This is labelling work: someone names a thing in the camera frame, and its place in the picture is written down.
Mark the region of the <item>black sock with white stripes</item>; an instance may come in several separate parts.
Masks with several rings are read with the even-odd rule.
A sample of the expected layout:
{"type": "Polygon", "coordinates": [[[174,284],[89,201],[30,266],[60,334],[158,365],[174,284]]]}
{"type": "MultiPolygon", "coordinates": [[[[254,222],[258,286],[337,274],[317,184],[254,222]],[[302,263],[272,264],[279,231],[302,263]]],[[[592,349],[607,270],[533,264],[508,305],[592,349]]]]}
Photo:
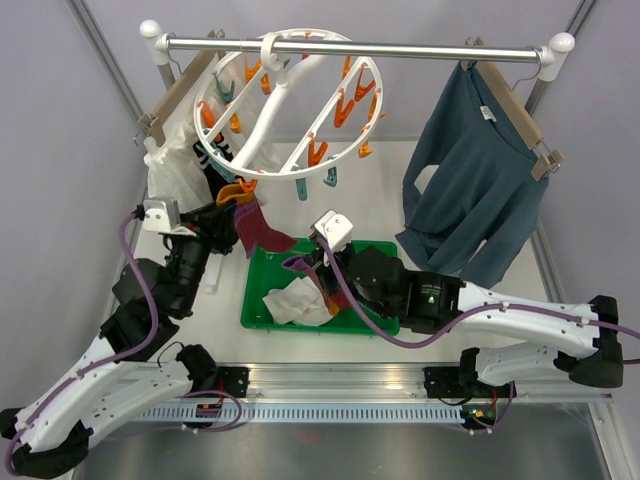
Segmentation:
{"type": "Polygon", "coordinates": [[[200,141],[197,141],[193,144],[192,149],[195,152],[195,155],[198,159],[200,168],[203,171],[218,171],[217,163],[214,162],[208,154],[208,151],[202,145],[200,141]]]}

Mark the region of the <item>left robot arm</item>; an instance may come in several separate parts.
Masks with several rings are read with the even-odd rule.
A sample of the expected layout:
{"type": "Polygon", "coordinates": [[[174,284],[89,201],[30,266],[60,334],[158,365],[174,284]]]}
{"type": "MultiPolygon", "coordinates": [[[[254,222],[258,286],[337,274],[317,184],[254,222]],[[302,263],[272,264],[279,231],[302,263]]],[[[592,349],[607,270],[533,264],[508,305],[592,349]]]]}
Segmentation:
{"type": "Polygon", "coordinates": [[[10,475],[60,477],[123,424],[172,398],[215,397],[242,409],[221,389],[219,367],[202,345],[182,346],[172,361],[155,357],[191,316],[209,257],[236,244],[233,215],[214,203],[182,214],[176,202],[152,199],[123,220],[116,310],[44,395],[1,412],[10,475]]]}

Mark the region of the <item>white round clip hanger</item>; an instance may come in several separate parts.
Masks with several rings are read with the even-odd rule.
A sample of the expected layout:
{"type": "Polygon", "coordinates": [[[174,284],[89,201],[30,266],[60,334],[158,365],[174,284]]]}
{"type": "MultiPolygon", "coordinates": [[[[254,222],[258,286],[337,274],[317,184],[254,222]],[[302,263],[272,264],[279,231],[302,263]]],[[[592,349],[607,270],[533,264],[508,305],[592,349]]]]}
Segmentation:
{"type": "Polygon", "coordinates": [[[245,66],[245,86],[240,91],[222,93],[224,110],[216,117],[205,102],[205,94],[199,93],[194,105],[194,126],[207,156],[214,165],[243,180],[299,180],[321,170],[327,171],[325,183],[337,182],[337,165],[345,157],[357,153],[363,158],[371,153],[369,136],[382,110],[384,88],[379,69],[370,57],[351,58],[344,48],[351,44],[347,37],[329,30],[288,29],[265,34],[258,39],[260,60],[255,66],[245,66]],[[313,41],[328,44],[330,51],[345,57],[341,81],[316,118],[310,124],[298,144],[284,161],[274,161],[263,167],[255,159],[264,147],[276,114],[294,88],[313,73],[326,56],[313,41]],[[216,139],[224,129],[238,134],[241,122],[239,110],[245,106],[253,87],[269,85],[267,99],[249,135],[238,152],[228,159],[216,139]],[[329,152],[329,143],[318,140],[318,132],[325,121],[331,119],[338,129],[344,125],[356,106],[364,100],[371,101],[367,122],[359,136],[340,152],[329,152]]]}

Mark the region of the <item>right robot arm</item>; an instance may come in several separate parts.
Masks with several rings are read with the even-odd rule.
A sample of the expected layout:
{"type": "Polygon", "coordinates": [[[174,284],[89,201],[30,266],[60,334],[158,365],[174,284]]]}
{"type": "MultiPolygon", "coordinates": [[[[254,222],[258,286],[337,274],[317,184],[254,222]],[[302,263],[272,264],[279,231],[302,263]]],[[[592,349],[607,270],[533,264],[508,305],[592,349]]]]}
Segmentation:
{"type": "Polygon", "coordinates": [[[583,304],[528,301],[457,277],[409,270],[373,246],[356,251],[347,245],[334,254],[316,247],[302,265],[321,292],[343,295],[361,316],[373,312],[423,335],[406,343],[408,349],[424,348],[456,329],[513,339],[507,347],[461,353],[456,381],[468,395],[557,373],[595,389],[623,384],[621,327],[610,296],[583,304]]]}

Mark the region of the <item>maroon orange sock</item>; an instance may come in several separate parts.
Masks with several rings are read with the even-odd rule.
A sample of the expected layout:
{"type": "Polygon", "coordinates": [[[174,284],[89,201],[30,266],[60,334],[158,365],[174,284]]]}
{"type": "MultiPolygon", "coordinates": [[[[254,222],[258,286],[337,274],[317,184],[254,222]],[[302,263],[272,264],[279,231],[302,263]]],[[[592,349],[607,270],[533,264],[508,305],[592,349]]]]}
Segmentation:
{"type": "Polygon", "coordinates": [[[282,262],[281,267],[287,271],[302,273],[308,277],[312,284],[319,289],[324,304],[332,317],[352,308],[352,304],[347,299],[344,291],[340,287],[334,290],[328,289],[322,283],[317,272],[307,263],[304,256],[296,255],[290,257],[282,262]]]}

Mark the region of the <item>purple orange sock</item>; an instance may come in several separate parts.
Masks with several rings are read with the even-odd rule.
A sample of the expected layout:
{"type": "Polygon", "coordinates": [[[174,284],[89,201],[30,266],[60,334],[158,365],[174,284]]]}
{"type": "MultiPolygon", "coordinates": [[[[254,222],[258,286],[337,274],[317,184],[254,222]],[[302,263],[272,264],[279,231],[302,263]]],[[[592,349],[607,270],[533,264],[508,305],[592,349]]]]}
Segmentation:
{"type": "Polygon", "coordinates": [[[238,183],[225,185],[216,196],[216,204],[225,206],[229,203],[235,205],[234,228],[247,259],[258,247],[266,252],[284,253],[296,246],[294,238],[267,223],[254,192],[244,191],[238,183]]]}

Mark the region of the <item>orange front clothes peg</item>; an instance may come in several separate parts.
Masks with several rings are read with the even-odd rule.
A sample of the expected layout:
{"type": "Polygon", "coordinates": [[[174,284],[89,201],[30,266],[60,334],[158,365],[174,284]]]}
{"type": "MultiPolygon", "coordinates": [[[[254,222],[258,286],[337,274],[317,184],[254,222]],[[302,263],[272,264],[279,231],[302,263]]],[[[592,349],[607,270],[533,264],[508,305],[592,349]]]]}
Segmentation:
{"type": "Polygon", "coordinates": [[[256,179],[245,180],[243,177],[238,178],[238,184],[244,194],[253,194],[256,190],[258,181],[256,179]]]}

